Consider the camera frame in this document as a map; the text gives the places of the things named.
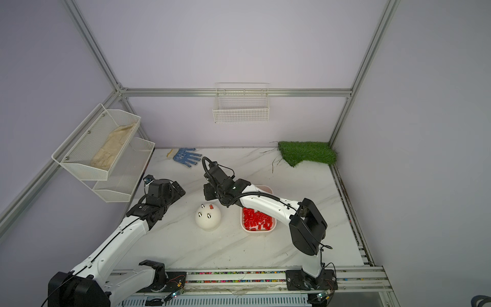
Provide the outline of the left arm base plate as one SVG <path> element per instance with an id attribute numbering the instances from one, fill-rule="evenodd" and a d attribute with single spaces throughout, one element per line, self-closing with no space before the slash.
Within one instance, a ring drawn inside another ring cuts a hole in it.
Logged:
<path id="1" fill-rule="evenodd" d="M 187 273 L 184 271 L 157 273 L 148 287 L 151 292 L 175 292 L 185 287 Z"/>

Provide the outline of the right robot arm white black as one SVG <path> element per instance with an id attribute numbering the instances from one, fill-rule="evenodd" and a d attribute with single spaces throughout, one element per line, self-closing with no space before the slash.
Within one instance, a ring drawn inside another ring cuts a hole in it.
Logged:
<path id="1" fill-rule="evenodd" d="M 207 179 L 203 187 L 206 200 L 218 200 L 225 207 L 254 209 L 285 224 L 292 244 L 304 255 L 303 273 L 312 278 L 321 275 L 327 222 L 313 201 L 293 201 L 266 193 L 249 181 L 227 175 L 224 166 L 208 157 L 202 158 L 202 165 Z"/>

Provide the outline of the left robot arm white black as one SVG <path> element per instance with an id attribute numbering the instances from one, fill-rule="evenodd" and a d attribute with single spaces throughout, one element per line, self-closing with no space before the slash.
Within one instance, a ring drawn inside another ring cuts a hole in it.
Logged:
<path id="1" fill-rule="evenodd" d="M 85 260 L 69 272 L 56 273 L 48 284 L 43 306 L 117 306 L 141 289 L 161 292 L 169 283 L 165 265 L 143 260 L 114 281 L 113 269 L 140 238 L 160 221 L 169 207 L 185 195 L 169 179 L 145 178 L 148 191 L 126 214 L 116 230 Z"/>

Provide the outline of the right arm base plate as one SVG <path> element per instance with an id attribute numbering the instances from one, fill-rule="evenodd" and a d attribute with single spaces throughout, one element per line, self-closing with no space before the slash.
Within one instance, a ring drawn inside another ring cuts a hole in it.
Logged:
<path id="1" fill-rule="evenodd" d="M 318 277 L 308 275 L 303 270 L 287 270 L 286 286 L 288 290 L 337 290 L 337 277 L 332 269 L 321 269 Z"/>

